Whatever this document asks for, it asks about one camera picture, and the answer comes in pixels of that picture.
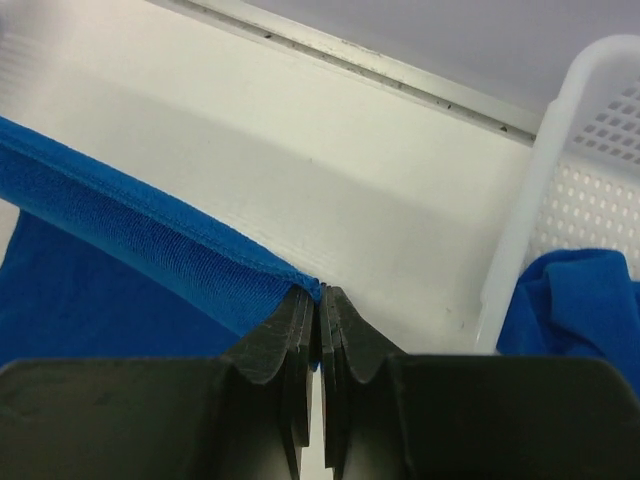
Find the crumpled blue towels pile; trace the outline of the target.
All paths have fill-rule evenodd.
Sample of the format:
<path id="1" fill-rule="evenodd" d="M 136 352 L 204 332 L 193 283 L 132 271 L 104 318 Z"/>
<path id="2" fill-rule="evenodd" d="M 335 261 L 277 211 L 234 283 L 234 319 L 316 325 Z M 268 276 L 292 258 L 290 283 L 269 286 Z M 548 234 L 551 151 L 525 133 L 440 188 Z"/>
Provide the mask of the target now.
<path id="1" fill-rule="evenodd" d="M 624 255 L 556 250 L 536 259 L 516 283 L 497 350 L 636 361 L 639 284 Z"/>

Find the white basket with towels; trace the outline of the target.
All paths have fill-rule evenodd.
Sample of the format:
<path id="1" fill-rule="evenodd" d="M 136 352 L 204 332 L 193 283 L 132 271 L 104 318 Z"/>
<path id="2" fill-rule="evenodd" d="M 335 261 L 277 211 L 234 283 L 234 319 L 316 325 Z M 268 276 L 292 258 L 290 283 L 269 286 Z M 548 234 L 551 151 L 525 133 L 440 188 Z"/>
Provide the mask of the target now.
<path id="1" fill-rule="evenodd" d="M 543 117 L 480 301 L 474 350 L 494 351 L 521 272 L 557 249 L 606 248 L 639 276 L 639 38 L 616 35 L 571 63 Z"/>

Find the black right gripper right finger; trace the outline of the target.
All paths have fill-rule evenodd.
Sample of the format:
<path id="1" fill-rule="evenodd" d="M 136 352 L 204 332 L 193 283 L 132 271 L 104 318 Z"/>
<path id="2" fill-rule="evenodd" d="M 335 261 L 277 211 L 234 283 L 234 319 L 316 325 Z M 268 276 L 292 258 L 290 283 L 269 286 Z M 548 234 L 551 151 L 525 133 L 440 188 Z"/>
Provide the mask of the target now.
<path id="1" fill-rule="evenodd" d="M 319 307 L 325 466 L 335 479 L 393 471 L 385 435 L 394 420 L 383 409 L 386 359 L 400 348 L 368 323 L 344 290 L 325 286 Z"/>

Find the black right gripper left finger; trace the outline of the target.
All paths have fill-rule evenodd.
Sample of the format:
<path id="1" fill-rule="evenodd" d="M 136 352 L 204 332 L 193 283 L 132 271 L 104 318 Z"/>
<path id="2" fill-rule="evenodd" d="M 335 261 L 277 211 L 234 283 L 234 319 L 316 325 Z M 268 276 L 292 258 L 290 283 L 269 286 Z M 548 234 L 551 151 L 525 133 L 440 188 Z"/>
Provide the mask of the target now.
<path id="1" fill-rule="evenodd" d="M 310 443 L 315 304 L 291 288 L 276 311 L 224 355 L 221 479 L 298 479 Z"/>

